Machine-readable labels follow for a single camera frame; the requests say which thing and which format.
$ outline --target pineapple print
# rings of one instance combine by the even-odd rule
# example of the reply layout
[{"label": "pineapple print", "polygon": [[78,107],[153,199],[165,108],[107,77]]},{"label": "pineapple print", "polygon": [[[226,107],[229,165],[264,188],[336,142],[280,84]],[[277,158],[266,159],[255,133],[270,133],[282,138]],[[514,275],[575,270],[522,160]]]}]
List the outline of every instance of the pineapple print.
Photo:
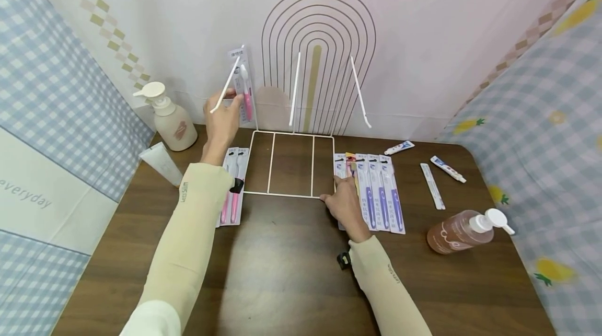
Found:
[{"label": "pineapple print", "polygon": [[453,130],[453,134],[458,135],[458,134],[461,134],[463,132],[473,129],[473,127],[482,126],[484,124],[485,124],[484,118],[467,119],[466,121],[462,121],[462,122],[458,123],[458,125]]},{"label": "pineapple print", "polygon": [[550,113],[548,121],[552,124],[562,124],[566,121],[566,114],[560,110],[555,110]]},{"label": "pineapple print", "polygon": [[489,186],[491,198],[498,204],[508,205],[510,198],[498,186]]},{"label": "pineapple print", "polygon": [[598,7],[598,0],[587,0],[583,3],[579,8],[575,9],[575,11],[571,12],[570,15],[566,17],[554,30],[554,35],[558,36],[563,32],[574,28],[589,19],[591,15],[594,14],[596,8]]},{"label": "pineapple print", "polygon": [[548,258],[538,259],[537,270],[535,278],[542,280],[547,287],[551,287],[552,282],[566,282],[575,277],[573,269]]}]

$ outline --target beige arm sleeve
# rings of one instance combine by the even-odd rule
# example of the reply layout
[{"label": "beige arm sleeve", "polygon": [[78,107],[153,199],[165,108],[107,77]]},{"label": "beige arm sleeve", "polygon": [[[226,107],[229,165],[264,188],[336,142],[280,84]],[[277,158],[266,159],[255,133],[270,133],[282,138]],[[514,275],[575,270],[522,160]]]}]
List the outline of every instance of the beige arm sleeve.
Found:
[{"label": "beige arm sleeve", "polygon": [[138,305],[162,300],[178,312],[182,331],[201,290],[215,224],[234,178],[222,167],[190,164],[180,185],[178,205],[151,262]]},{"label": "beige arm sleeve", "polygon": [[379,240],[372,236],[361,244],[349,241],[349,245],[353,273],[372,306],[380,334],[431,336]]}]

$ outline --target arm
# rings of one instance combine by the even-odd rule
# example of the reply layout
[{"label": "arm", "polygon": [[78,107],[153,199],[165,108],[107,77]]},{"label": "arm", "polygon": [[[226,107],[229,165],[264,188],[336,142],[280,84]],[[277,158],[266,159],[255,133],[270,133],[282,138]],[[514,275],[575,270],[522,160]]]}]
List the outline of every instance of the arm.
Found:
[{"label": "arm", "polygon": [[321,195],[332,216],[349,235],[349,257],[357,283],[364,291],[375,314],[382,336],[431,336],[408,291],[383,246],[371,236],[365,224],[353,178],[335,177],[337,192]]},{"label": "arm", "polygon": [[372,306],[380,334],[431,336],[431,331],[376,236],[360,244],[349,241],[349,245],[353,273]]},{"label": "arm", "polygon": [[222,168],[227,147],[238,129],[241,97],[230,107],[205,104],[207,143],[200,163],[183,175],[178,204],[159,240],[137,308],[122,336],[179,336],[205,279],[215,224],[234,179]]}]

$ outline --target wooden table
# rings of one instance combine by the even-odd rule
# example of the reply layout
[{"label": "wooden table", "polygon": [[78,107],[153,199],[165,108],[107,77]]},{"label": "wooden table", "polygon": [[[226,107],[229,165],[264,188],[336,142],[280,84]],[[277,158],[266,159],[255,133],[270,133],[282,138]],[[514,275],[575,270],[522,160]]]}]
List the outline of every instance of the wooden table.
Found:
[{"label": "wooden table", "polygon": [[[182,170],[201,157],[205,129],[198,129],[197,144],[171,154]],[[251,130],[240,130],[233,146],[249,146],[250,137]],[[381,153],[397,142],[336,137],[335,143],[337,152]],[[247,190],[265,190],[271,147],[271,135],[256,135]],[[271,190],[306,192],[308,154],[310,138],[278,136]],[[468,181],[460,184],[432,166],[444,211],[435,209],[419,166],[435,154]],[[494,206],[471,154],[458,145],[416,143],[394,155],[393,164],[407,234],[377,237],[433,335],[554,335],[506,233],[498,230],[490,244],[451,256],[432,252],[425,242],[428,228],[444,218]],[[332,192],[327,139],[316,139],[315,172],[317,192]],[[177,189],[150,166],[139,166],[53,335],[119,334],[138,302],[177,197]],[[209,269],[184,334],[377,335],[352,272],[335,260],[347,248],[345,234],[320,201],[246,194],[241,226],[215,232]]]}]

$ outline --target pump bottle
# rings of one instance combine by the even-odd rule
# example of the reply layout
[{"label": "pump bottle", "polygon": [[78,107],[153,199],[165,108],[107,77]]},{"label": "pump bottle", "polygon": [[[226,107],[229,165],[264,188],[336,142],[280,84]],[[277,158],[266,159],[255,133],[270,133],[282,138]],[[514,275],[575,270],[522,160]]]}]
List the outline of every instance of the pump bottle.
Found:
[{"label": "pump bottle", "polygon": [[465,210],[433,226],[426,235],[426,241],[435,252],[448,254],[491,242],[494,226],[514,234],[506,215],[500,210],[490,208],[484,215]]},{"label": "pump bottle", "polygon": [[146,84],[134,93],[152,101],[155,109],[155,127],[170,150],[178,152],[194,144],[198,134],[192,119],[185,109],[171,102],[165,94],[165,85],[160,82]]}]

